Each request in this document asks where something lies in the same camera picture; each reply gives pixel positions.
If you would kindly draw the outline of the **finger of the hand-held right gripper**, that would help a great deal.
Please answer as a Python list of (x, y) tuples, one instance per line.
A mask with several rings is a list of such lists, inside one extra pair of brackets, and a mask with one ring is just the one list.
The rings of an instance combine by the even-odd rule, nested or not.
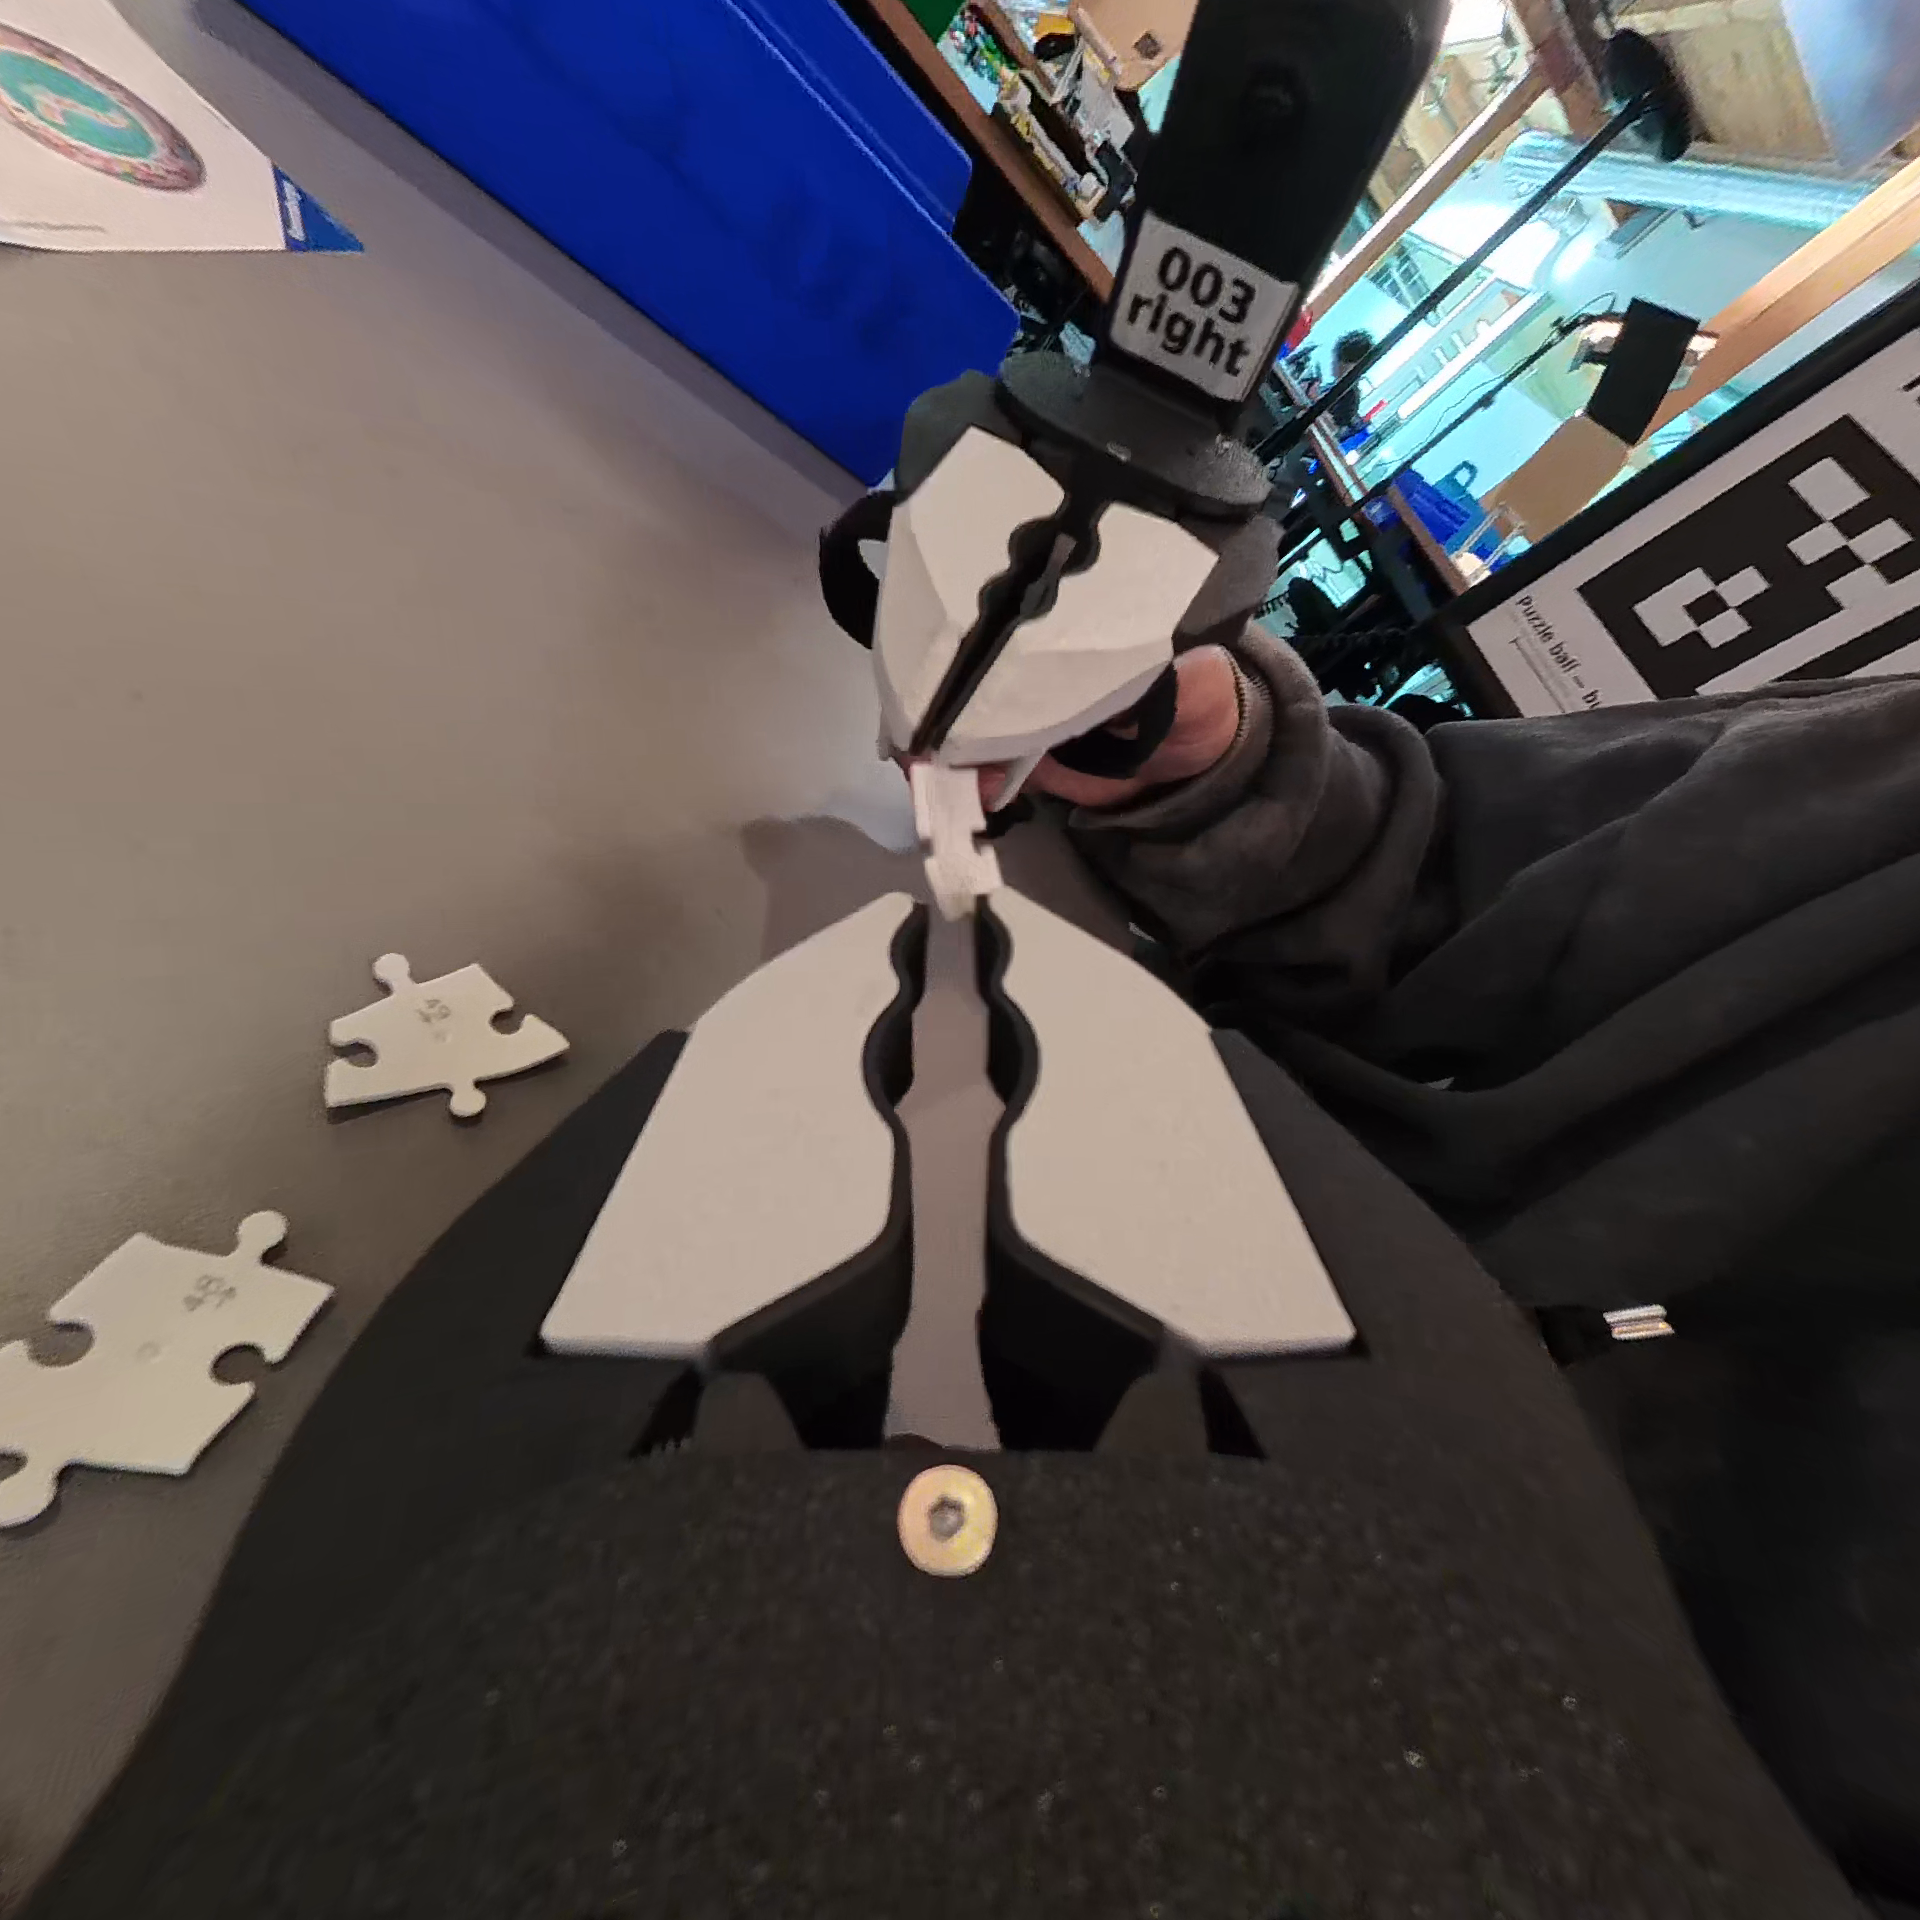
[[(1087, 550), (1103, 553), (1110, 579), (1110, 618), (1095, 635), (1109, 643), (1080, 665), (1109, 667), (1109, 683), (1087, 710), (1075, 716), (1064, 738), (1044, 755), (1076, 772), (1129, 777), (1159, 747), (1177, 705), (1172, 638), (1179, 618), (1214, 571), (1214, 553), (1185, 527), (1124, 505), (1092, 517)], [(1085, 553), (1075, 550), (1071, 569)], [(1011, 799), (1035, 765), (999, 769), (1000, 797)]]
[(942, 765), (1035, 765), (1109, 667), (1103, 553), (1071, 566), (1064, 489), (1020, 446), (967, 429), (900, 497), (878, 603), (879, 746)]

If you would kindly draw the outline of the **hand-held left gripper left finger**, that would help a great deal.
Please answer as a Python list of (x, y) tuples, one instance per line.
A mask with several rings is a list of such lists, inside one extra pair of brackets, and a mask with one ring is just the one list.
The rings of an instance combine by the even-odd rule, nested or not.
[(912, 1300), (927, 909), (886, 894), (686, 1034), (541, 1325), (561, 1358), (760, 1375), (805, 1445), (878, 1445)]

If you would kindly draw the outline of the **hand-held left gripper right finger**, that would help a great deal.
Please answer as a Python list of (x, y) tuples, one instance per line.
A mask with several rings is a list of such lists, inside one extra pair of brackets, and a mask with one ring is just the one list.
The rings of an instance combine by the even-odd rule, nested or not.
[(1215, 1031), (1022, 894), (976, 911), (992, 1134), (981, 1374), (1011, 1452), (1092, 1449), (1163, 1369), (1349, 1358), (1342, 1302)]

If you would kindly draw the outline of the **white puzzle piece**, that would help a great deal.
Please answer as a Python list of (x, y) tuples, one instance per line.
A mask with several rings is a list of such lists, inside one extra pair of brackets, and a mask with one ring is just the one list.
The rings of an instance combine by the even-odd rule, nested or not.
[(331, 1114), (444, 1092), (452, 1119), (478, 1119), (488, 1086), (568, 1054), (568, 1041), (479, 964), (416, 979), (409, 957), (384, 950), (371, 967), (381, 996), (326, 1026), (331, 1059), (323, 1101)]
[(227, 1252), (137, 1231), (45, 1311), (86, 1333), (81, 1356), (53, 1364), (4, 1343), (4, 1529), (41, 1521), (70, 1469), (177, 1479), (198, 1465), (255, 1394), (217, 1378), (221, 1358), (284, 1363), (334, 1298), (273, 1262), (288, 1231), (276, 1211), (245, 1217)]
[(929, 900), (944, 922), (965, 922), (1000, 889), (977, 769), (913, 759), (905, 774)]

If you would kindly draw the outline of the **person's right forearm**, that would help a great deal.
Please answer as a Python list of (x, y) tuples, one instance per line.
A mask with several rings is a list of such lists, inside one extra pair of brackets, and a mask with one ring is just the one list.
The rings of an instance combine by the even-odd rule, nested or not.
[(1415, 730), (1230, 649), (1239, 737), (1085, 861), (1328, 1101), (1493, 1181), (1731, 1097), (1915, 1110), (1915, 678)]

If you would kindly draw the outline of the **puzzle instruction leaflet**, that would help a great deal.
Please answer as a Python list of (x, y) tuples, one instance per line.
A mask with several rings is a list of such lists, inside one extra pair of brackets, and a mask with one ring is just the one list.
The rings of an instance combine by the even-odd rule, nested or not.
[(203, 5), (3, 5), (3, 244), (47, 257), (356, 257)]

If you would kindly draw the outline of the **person's right hand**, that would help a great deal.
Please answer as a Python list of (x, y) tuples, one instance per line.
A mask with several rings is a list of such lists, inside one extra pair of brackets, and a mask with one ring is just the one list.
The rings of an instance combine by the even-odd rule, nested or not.
[(1230, 649), (1207, 645), (1177, 657), (1175, 693), (1172, 722), (1133, 774), (1076, 772), (1046, 757), (1029, 785), (1069, 806), (1119, 810), (1212, 772), (1241, 731), (1241, 674)]

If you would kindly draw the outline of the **cluttered wooden workbench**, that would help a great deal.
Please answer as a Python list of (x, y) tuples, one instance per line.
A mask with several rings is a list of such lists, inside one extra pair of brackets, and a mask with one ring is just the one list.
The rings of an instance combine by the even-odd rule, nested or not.
[(1100, 292), (1195, 2), (848, 5), (971, 163), (956, 235), (983, 268), (1049, 249)]

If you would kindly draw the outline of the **black light stand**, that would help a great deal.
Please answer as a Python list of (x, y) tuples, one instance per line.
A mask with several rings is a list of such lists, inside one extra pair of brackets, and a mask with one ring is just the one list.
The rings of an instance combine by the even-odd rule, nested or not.
[[(1600, 156), (1620, 140), (1646, 133), (1662, 163), (1683, 158), (1694, 141), (1694, 114), (1687, 84), (1657, 43), (1630, 30), (1617, 30), (1601, 45), (1600, 75), (1609, 105), (1600, 127), (1587, 134), (1510, 212), (1497, 228), (1491, 228), (1470, 254), (1461, 257), (1454, 269), (1411, 306), (1400, 321), (1375, 339), (1367, 355), (1336, 375), (1312, 401), (1293, 401), (1285, 417), (1252, 443), (1261, 463), (1286, 457), (1312, 427), (1320, 425), (1340, 403), (1351, 398), (1361, 380), (1373, 373), (1383, 357), (1397, 351), (1422, 325), (1436, 321), (1441, 308), (1487, 268), (1500, 249), (1516, 239), (1552, 202), (1560, 198)], [(1416, 221), (1437, 207), (1440, 198), (1481, 161), (1500, 134), (1519, 127), (1525, 110), (1544, 93), (1544, 71), (1537, 60), (1504, 93), (1487, 102), (1478, 116), (1427, 166), (1407, 191), (1361, 235), (1357, 247), (1343, 254), (1307, 298), (1315, 315), (1324, 318), (1347, 292), (1365, 281), (1375, 268), (1413, 237)]]

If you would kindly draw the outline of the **black monitor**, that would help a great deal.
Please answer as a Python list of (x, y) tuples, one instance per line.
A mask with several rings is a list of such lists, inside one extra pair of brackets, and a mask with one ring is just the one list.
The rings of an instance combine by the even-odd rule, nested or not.
[(1576, 359), (1600, 373), (1584, 417), (1617, 443), (1639, 443), (1672, 383), (1705, 351), (1699, 339), (1699, 321), (1646, 300), (1590, 321)]

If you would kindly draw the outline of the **blue plastic bin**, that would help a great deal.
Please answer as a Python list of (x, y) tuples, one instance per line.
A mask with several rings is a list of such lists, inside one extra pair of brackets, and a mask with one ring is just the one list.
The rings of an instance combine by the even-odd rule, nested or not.
[(971, 161), (841, 5), (246, 12), (853, 477), (992, 395)]

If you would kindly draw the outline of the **sign board with square marker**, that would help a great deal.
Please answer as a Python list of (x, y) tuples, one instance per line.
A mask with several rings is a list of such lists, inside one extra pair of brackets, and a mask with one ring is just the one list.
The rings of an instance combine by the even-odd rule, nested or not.
[(1581, 714), (1918, 667), (1915, 294), (1452, 605), (1505, 714)]

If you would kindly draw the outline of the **silver air duct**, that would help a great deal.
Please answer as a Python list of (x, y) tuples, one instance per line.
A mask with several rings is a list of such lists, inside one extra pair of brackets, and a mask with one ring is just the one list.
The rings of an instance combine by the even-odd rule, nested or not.
[[(1536, 191), (1559, 175), (1584, 153), (1579, 140), (1543, 127), (1516, 133), (1501, 148), (1497, 170), (1513, 189)], [(1641, 145), (1620, 140), (1590, 156), (1584, 166), (1564, 182), (1564, 191), (1604, 202), (1630, 202), (1643, 189), (1662, 161)]]

